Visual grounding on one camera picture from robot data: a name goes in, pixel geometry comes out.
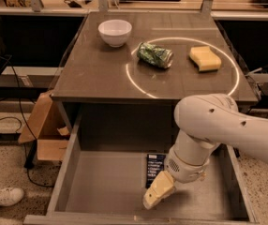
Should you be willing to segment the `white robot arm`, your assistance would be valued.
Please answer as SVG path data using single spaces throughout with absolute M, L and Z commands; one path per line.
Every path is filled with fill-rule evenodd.
M 238 112 L 236 102 L 224 94 L 185 97 L 174 109 L 179 127 L 175 144 L 160 172 L 143 196 L 147 209 L 176 190 L 176 183 L 200 178 L 209 157 L 221 145 L 237 148 L 268 164 L 268 119 Z

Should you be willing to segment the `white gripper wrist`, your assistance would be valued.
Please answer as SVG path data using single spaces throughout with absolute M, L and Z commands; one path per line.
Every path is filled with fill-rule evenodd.
M 173 145 L 165 159 L 165 170 L 161 171 L 146 190 L 142 203 L 152 209 L 175 191 L 174 180 L 190 183 L 199 179 L 210 162 L 210 153 Z

